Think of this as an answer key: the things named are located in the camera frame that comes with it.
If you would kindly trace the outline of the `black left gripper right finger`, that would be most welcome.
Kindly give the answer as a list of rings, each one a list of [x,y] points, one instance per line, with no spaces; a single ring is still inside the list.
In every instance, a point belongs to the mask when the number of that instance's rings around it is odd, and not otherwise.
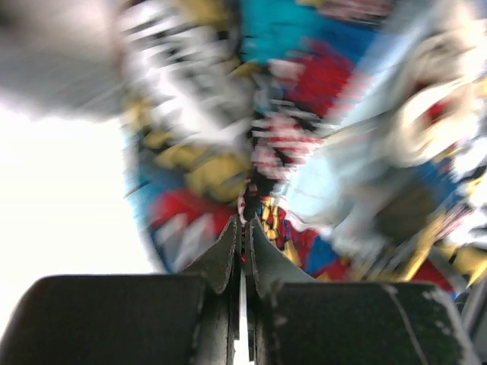
[[[245,247],[257,364],[478,364],[447,293],[426,283],[321,283],[267,239]]]

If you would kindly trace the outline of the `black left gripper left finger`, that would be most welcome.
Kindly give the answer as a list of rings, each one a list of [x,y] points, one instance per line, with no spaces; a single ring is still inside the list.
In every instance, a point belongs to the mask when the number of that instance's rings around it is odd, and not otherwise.
[[[230,364],[238,322],[231,218],[216,242],[178,275],[58,275],[20,299],[1,362]]]

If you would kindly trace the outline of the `comic print shorts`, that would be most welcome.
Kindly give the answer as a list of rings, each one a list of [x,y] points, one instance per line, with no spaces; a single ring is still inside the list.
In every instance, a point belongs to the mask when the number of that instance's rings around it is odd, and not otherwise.
[[[318,281],[485,278],[484,1],[124,1],[115,27],[165,272],[236,219]]]

